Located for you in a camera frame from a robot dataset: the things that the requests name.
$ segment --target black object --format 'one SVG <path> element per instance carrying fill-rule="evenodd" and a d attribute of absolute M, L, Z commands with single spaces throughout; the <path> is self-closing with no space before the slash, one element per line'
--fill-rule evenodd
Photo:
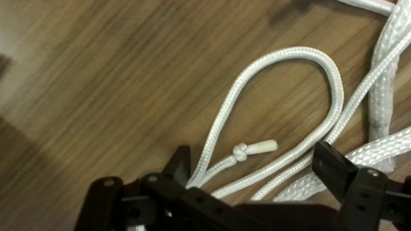
<path fill-rule="evenodd" d="M 240 204 L 230 207 L 199 189 L 185 189 L 190 149 L 180 146 L 163 172 L 130 185 L 117 177 L 91 184 L 76 231 L 264 231 L 377 230 L 380 218 L 410 230 L 410 181 L 389 181 L 372 168 L 358 168 L 326 143 L 316 145 L 313 171 L 342 202 L 342 209 L 318 204 Z"/>

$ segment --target wooden surface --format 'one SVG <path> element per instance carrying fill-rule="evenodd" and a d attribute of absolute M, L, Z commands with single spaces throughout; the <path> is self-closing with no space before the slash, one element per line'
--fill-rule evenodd
<path fill-rule="evenodd" d="M 72 230 L 92 180 L 130 182 L 159 171 L 180 144 L 198 157 L 230 85 L 266 53 L 321 49 L 340 68 L 349 98 L 383 23 L 327 0 L 0 0 L 0 230 Z M 410 59 L 407 51 L 395 82 L 393 131 L 411 125 Z M 327 107 L 327 85 L 313 64 L 282 63 L 258 75 L 214 161 L 239 143 L 276 139 L 280 150 L 205 189 L 284 154 Z M 336 146 L 352 150 L 366 135 L 363 105 Z M 397 180 L 411 173 L 407 159 Z M 226 202 L 244 202 L 255 189 Z M 334 203 L 329 195 L 316 200 Z"/>

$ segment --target wood grain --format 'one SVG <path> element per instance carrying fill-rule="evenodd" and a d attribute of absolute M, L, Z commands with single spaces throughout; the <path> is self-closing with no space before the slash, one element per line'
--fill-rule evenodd
<path fill-rule="evenodd" d="M 0 230 L 72 230 L 92 180 L 158 171 L 180 144 L 198 157 L 230 85 L 266 53 L 294 45 L 327 53 L 349 98 L 384 21 L 326 0 L 0 0 Z M 393 131 L 411 125 L 410 59 L 403 54 L 395 82 Z M 213 161 L 243 141 L 276 139 L 280 150 L 205 189 L 284 154 L 327 107 L 313 64 L 281 63 L 258 75 Z M 342 152 L 366 141 L 365 107 L 338 140 Z M 399 158 L 394 178 L 411 173 L 408 161 Z M 244 202 L 255 189 L 226 200 Z M 334 203 L 326 194 L 316 199 Z"/>

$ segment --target wooden floor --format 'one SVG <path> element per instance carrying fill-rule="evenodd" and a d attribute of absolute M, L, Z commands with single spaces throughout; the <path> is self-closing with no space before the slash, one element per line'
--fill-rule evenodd
<path fill-rule="evenodd" d="M 329 0 L 0 0 L 0 230 L 72 230 L 92 180 L 130 182 L 159 171 L 181 144 L 198 157 L 232 81 L 270 51 L 307 45 L 327 53 L 348 99 L 384 21 Z M 410 60 L 407 51 L 393 132 L 411 125 Z M 240 96 L 214 161 L 239 143 L 276 139 L 280 149 L 205 189 L 284 154 L 327 108 L 316 66 L 289 62 L 261 73 Z M 366 141 L 366 116 L 363 105 L 336 148 Z M 397 180 L 411 173 L 408 161 L 401 158 Z M 335 203 L 326 194 L 316 200 Z"/>

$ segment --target knot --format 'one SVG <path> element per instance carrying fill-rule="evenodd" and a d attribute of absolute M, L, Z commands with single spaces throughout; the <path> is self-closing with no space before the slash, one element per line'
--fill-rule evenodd
<path fill-rule="evenodd" d="M 246 159 L 246 144 L 239 144 L 232 149 L 232 157 L 237 162 L 244 162 Z"/>

